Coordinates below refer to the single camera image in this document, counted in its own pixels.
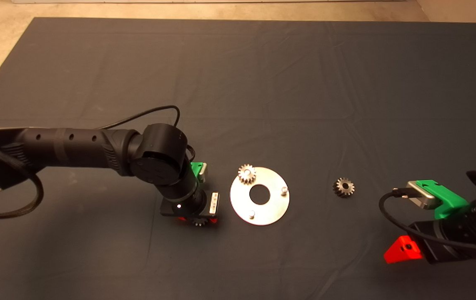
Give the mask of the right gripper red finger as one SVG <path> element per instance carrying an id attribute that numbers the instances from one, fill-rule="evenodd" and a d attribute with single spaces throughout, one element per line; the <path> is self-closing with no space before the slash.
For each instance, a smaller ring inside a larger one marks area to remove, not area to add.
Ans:
<path id="1" fill-rule="evenodd" d="M 387 249 L 383 258 L 387 264 L 394 264 L 410 260 L 422 260 L 423 254 L 417 243 L 409 235 L 402 235 Z"/>

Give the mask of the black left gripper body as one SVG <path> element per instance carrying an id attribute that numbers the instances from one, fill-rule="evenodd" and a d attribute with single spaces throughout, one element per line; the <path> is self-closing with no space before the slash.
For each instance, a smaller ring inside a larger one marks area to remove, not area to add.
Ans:
<path id="1" fill-rule="evenodd" d="M 220 193 L 213 190 L 196 190 L 190 197 L 181 202 L 163 199 L 160 214 L 167 217 L 185 219 L 217 219 Z"/>

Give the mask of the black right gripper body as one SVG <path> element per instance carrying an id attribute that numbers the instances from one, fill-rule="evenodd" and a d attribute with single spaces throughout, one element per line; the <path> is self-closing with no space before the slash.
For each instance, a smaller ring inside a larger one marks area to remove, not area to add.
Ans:
<path id="1" fill-rule="evenodd" d="M 410 228 L 435 238 L 476 244 L 476 206 L 468 206 L 448 218 L 413 222 Z M 430 264 L 476 260 L 476 250 L 452 247 L 409 235 Z"/>

